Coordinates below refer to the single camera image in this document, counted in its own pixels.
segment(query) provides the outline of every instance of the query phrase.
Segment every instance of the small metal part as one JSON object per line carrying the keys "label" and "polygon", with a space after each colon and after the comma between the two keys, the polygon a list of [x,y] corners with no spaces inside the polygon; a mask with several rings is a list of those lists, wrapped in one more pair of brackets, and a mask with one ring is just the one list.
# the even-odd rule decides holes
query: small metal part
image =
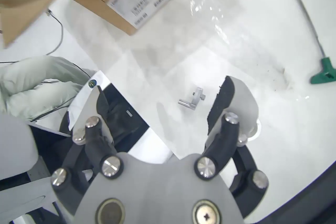
{"label": "small metal part", "polygon": [[216,173],[216,167],[210,158],[202,157],[197,162],[197,170],[204,178],[212,178]]}
{"label": "small metal part", "polygon": [[120,170],[121,161],[116,156],[111,156],[104,160],[102,165],[102,173],[106,177],[112,177]]}
{"label": "small metal part", "polygon": [[88,83],[90,88],[94,88],[97,85],[97,81],[96,80],[90,80]]}
{"label": "small metal part", "polygon": [[73,133],[72,140],[77,144],[85,139],[85,129],[80,128],[75,133]]}
{"label": "small metal part", "polygon": [[192,210],[194,224],[219,224],[220,214],[217,206],[209,200],[201,200]]}
{"label": "small metal part", "polygon": [[98,116],[91,116],[90,118],[88,118],[88,120],[86,120],[85,126],[87,128],[92,128],[94,126],[96,126],[99,122],[99,117]]}
{"label": "small metal part", "polygon": [[96,212],[97,224],[122,224],[125,220],[124,205],[118,199],[107,199]]}
{"label": "small metal part", "polygon": [[197,105],[198,105],[198,102],[200,100],[204,101],[205,100],[205,95],[203,94],[203,88],[197,87],[196,91],[193,93],[193,98],[192,98],[191,103],[187,102],[185,100],[182,100],[182,99],[179,99],[178,103],[180,105],[183,105],[183,106],[187,107],[187,108],[195,110]]}
{"label": "small metal part", "polygon": [[225,114],[225,120],[231,124],[238,124],[239,123],[239,117],[237,114],[233,112],[227,112]]}
{"label": "small metal part", "polygon": [[252,176],[253,183],[260,189],[267,188],[269,185],[269,179],[264,172],[257,170]]}
{"label": "small metal part", "polygon": [[246,145],[246,143],[248,142],[248,138],[246,135],[242,134],[239,135],[238,137],[238,142],[237,142],[237,147],[243,147]]}
{"label": "small metal part", "polygon": [[64,168],[58,168],[51,175],[51,184],[54,186],[59,186],[64,183],[66,179],[66,170]]}

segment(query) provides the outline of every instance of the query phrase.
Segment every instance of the metal bracket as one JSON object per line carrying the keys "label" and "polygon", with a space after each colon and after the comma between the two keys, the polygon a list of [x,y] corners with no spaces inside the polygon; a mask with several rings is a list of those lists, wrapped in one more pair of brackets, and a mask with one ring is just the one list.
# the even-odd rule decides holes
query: metal bracket
{"label": "metal bracket", "polygon": [[179,99],[178,103],[187,108],[191,108],[192,110],[195,110],[198,105],[198,102],[200,100],[204,101],[204,99],[205,99],[205,95],[203,94],[203,88],[197,87],[196,91],[193,93],[193,98],[192,98],[191,103],[185,100],[182,100],[182,99]]}

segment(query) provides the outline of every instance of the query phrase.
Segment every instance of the green hex key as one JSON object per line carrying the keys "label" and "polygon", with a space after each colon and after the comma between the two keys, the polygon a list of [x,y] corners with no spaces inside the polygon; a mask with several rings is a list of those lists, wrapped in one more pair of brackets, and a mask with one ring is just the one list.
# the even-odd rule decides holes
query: green hex key
{"label": "green hex key", "polygon": [[303,4],[302,0],[297,0],[297,2],[299,3],[299,6],[301,7],[302,12],[304,13],[306,20],[308,22],[308,25],[310,26],[314,37],[318,43],[319,49],[321,50],[322,56],[323,58],[321,59],[321,64],[322,64],[322,72],[314,75],[311,77],[311,84],[323,84],[326,82],[332,82],[332,81],[336,81],[336,69],[333,68],[333,66],[331,65],[331,61],[329,57],[326,57],[326,54],[322,48],[322,45],[320,43],[320,41],[318,40],[318,35],[316,32],[316,29],[312,23],[311,18],[309,17],[309,14],[305,8],[305,5]]}

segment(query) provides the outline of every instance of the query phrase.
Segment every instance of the gray gripper base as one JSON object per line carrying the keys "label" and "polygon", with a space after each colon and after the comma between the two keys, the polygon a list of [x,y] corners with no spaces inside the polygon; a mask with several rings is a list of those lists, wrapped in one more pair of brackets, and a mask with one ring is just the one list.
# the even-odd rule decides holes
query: gray gripper base
{"label": "gray gripper base", "polygon": [[211,181],[196,176],[194,162],[199,155],[166,164],[148,164],[127,153],[118,156],[124,163],[121,176],[114,180],[96,176],[77,209],[75,224],[95,223],[97,208],[109,198],[123,203],[125,224],[193,223],[193,206],[204,199],[216,204],[222,224],[244,223],[219,175]]}

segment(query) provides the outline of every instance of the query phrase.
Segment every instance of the metal rod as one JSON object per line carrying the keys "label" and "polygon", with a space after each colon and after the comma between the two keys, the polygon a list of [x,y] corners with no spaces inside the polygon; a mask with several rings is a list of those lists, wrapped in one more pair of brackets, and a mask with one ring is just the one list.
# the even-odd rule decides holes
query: metal rod
{"label": "metal rod", "polygon": [[313,22],[312,22],[309,14],[307,12],[307,9],[306,9],[305,5],[303,4],[302,0],[297,0],[297,2],[299,3],[299,6],[301,7],[301,10],[303,11],[303,14],[306,17],[308,25],[309,25],[310,29],[312,30],[312,32],[314,34],[314,37],[315,37],[315,39],[316,39],[316,41],[318,43],[319,49],[321,50],[322,56],[325,57],[326,54],[325,54],[325,52],[323,50],[323,47],[322,47],[320,41],[318,40],[318,35],[317,35],[317,32],[316,32],[316,29],[315,29],[315,27],[313,25]]}

